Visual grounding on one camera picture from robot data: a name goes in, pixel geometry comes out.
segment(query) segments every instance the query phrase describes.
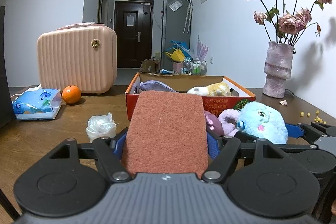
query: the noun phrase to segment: purple ceramic vase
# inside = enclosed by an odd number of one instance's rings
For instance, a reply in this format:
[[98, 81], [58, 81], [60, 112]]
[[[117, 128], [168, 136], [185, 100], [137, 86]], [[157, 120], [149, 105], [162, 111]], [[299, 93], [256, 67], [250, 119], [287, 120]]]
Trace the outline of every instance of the purple ceramic vase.
[[268, 43], [263, 94], [274, 98], [284, 97], [285, 82], [291, 78], [292, 61], [293, 46], [273, 41]]

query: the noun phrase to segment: crumpled plastic bag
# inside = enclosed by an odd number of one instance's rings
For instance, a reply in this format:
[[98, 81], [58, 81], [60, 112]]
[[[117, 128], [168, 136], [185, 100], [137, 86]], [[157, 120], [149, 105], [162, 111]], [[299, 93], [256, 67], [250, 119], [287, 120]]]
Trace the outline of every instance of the crumpled plastic bag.
[[93, 140], [103, 136], [115, 137], [117, 125], [112, 118], [112, 113], [102, 116], [92, 116], [87, 122], [86, 133], [92, 143]]

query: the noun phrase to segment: plush toy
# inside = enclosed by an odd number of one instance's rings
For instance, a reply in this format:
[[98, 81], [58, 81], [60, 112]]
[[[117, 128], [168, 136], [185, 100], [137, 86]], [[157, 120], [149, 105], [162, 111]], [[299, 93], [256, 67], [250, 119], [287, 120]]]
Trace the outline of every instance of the plush toy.
[[235, 136], [238, 131], [236, 126], [239, 115], [239, 111], [234, 109], [226, 109], [219, 115], [218, 120], [222, 124], [225, 136]]
[[155, 80], [149, 80], [146, 82], [140, 83], [141, 90], [155, 90], [155, 91], [167, 91], [167, 92], [176, 92], [171, 87], [167, 86], [166, 84], [155, 81]]
[[224, 82], [208, 86], [196, 86], [189, 90], [188, 93], [201, 96], [231, 96], [229, 85]]
[[275, 144], [286, 144], [288, 132], [277, 110], [258, 102], [250, 102], [240, 111], [238, 129], [257, 138], [265, 138]]
[[212, 114], [212, 113], [210, 113], [206, 110], [204, 111], [204, 115], [205, 115], [205, 122], [206, 122], [207, 131], [211, 130], [216, 135], [218, 135], [220, 137], [223, 136], [224, 131], [223, 131], [223, 128], [222, 128], [222, 124], [218, 120], [216, 115], [214, 115], [214, 114]]

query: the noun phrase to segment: orange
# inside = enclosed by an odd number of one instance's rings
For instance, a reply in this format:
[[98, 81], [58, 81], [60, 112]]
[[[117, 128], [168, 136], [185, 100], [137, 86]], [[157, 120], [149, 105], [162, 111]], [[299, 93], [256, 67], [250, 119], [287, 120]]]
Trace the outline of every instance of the orange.
[[67, 86], [62, 92], [63, 100], [67, 104], [76, 104], [81, 98], [81, 95], [81, 91], [76, 85]]

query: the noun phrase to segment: wooden table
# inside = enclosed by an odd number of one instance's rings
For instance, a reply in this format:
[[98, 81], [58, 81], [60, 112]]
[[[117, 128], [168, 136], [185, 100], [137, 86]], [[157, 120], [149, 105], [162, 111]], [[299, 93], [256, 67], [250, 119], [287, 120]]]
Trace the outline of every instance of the wooden table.
[[[126, 86], [113, 86], [100, 96], [83, 96], [77, 105], [63, 105], [53, 121], [12, 121], [0, 129], [0, 188], [17, 210], [19, 209], [13, 196], [16, 179], [64, 139], [73, 137], [79, 143], [89, 142], [85, 129], [91, 116], [111, 112], [113, 119], [118, 123], [117, 131], [129, 125], [124, 94], [126, 88]], [[249, 90], [257, 96], [257, 101], [280, 111], [285, 122], [310, 123], [316, 117], [318, 109], [298, 97], [286, 96], [284, 99], [288, 105], [283, 106], [279, 104], [278, 99], [263, 95], [262, 89]], [[305, 112], [304, 117], [300, 117], [301, 111]], [[311, 113], [310, 118], [306, 116], [308, 112]], [[336, 125], [336, 120], [321, 110], [319, 117], [328, 124]], [[93, 160], [81, 160], [81, 162], [95, 167]], [[9, 223], [11, 223], [10, 217], [3, 208], [0, 208], [0, 224]]]

